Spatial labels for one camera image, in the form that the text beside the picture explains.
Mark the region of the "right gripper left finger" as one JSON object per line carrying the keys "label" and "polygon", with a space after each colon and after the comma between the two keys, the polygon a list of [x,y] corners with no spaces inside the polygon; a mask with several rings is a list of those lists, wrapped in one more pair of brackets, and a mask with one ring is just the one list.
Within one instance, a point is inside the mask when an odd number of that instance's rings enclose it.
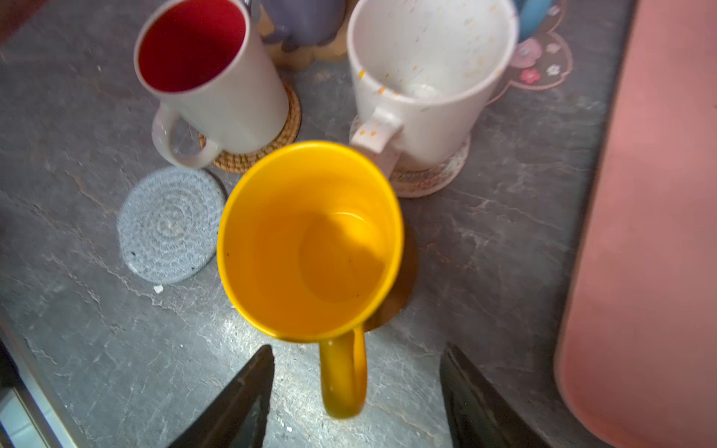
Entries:
{"label": "right gripper left finger", "polygon": [[274,354],[263,345],[173,447],[261,447],[274,384]]}

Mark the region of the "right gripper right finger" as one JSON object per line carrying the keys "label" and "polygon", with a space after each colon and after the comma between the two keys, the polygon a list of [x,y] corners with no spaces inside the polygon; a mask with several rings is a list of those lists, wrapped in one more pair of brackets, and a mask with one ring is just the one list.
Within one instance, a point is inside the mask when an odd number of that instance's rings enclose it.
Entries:
{"label": "right gripper right finger", "polygon": [[548,445],[454,343],[446,345],[439,372],[453,446]]}

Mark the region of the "brown wooden round coaster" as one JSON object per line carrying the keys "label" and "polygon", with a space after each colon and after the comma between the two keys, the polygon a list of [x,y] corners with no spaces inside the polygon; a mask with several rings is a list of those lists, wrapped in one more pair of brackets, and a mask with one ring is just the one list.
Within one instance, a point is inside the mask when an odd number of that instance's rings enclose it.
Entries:
{"label": "brown wooden round coaster", "polygon": [[411,225],[404,221],[404,248],[401,268],[388,296],[375,313],[365,322],[365,332],[385,326],[410,302],[416,277],[418,276],[419,255],[416,238]]}

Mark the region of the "yellow mug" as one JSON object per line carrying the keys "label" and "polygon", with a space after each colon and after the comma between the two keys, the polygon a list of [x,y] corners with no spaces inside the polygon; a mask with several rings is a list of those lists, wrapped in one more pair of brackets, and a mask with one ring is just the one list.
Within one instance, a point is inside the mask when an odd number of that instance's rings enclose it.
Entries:
{"label": "yellow mug", "polygon": [[226,203],[217,248],[226,294],[261,332],[319,346],[322,399],[333,418],[364,407],[364,326],[396,282],[404,242],[388,179],[332,142],[271,153]]}

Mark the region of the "grey round coaster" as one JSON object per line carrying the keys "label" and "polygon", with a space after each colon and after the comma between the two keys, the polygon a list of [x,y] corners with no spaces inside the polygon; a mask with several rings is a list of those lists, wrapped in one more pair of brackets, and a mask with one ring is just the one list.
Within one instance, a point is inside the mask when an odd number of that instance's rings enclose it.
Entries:
{"label": "grey round coaster", "polygon": [[215,256],[225,190],[207,170],[167,167],[142,179],[117,219],[127,267],[153,284],[200,272]]}

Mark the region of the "beige woven round coaster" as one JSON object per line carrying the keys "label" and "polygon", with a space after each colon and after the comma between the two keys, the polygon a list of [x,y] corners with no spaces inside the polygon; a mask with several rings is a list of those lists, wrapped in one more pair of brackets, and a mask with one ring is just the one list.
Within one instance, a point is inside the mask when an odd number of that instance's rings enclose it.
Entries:
{"label": "beige woven round coaster", "polygon": [[364,155],[399,198],[444,189],[464,168],[472,142],[468,124],[451,119],[401,119],[377,113],[351,122],[349,144]]}

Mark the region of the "red inside white mug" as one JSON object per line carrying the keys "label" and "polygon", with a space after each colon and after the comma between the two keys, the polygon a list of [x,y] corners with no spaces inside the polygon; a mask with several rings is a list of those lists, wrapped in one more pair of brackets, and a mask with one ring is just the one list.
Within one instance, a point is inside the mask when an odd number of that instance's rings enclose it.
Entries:
{"label": "red inside white mug", "polygon": [[262,149],[289,117],[289,95],[245,1],[165,2],[138,35],[134,70],[160,101],[155,149],[177,167]]}

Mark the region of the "white mug back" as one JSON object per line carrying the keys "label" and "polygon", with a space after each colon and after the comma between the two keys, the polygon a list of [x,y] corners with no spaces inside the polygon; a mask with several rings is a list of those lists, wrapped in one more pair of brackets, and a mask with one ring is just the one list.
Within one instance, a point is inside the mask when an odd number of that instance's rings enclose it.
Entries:
{"label": "white mug back", "polygon": [[362,0],[347,30],[360,128],[381,167],[433,168],[456,153],[513,56],[511,1]]}

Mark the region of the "pink flower coaster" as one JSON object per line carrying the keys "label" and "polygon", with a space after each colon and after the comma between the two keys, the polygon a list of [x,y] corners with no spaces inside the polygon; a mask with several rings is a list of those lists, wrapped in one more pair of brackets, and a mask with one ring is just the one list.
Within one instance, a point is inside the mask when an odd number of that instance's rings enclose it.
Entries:
{"label": "pink flower coaster", "polygon": [[535,34],[518,42],[513,58],[488,104],[498,101],[511,87],[526,91],[546,91],[565,81],[573,70],[571,50],[556,32],[564,19],[568,2],[553,1]]}

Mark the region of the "paw print cork coaster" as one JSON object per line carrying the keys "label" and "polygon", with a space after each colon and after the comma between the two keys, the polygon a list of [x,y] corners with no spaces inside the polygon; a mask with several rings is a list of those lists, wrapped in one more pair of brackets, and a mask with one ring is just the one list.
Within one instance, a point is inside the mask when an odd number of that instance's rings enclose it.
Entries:
{"label": "paw print cork coaster", "polygon": [[300,47],[294,52],[284,52],[281,43],[265,44],[265,50],[274,64],[281,69],[301,71],[310,67],[314,61],[341,62],[347,59],[347,29],[350,15],[357,1],[347,2],[347,12],[334,40],[325,46]]}

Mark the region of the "purple mug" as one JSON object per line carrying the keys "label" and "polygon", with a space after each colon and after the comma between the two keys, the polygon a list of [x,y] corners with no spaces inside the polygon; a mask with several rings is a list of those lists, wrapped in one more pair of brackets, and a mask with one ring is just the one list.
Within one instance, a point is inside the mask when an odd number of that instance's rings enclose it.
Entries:
{"label": "purple mug", "polygon": [[244,4],[253,22],[259,22],[260,7],[264,8],[274,31],[261,39],[266,45],[281,43],[284,52],[330,44],[347,12],[345,0],[248,0]]}

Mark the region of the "blue mug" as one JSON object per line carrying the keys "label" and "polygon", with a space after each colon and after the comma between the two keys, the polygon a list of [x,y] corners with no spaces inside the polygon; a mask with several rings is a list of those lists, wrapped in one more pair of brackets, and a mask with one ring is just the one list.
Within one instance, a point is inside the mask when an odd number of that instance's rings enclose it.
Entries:
{"label": "blue mug", "polygon": [[552,0],[515,0],[518,13],[519,34],[518,42],[531,38],[547,16]]}

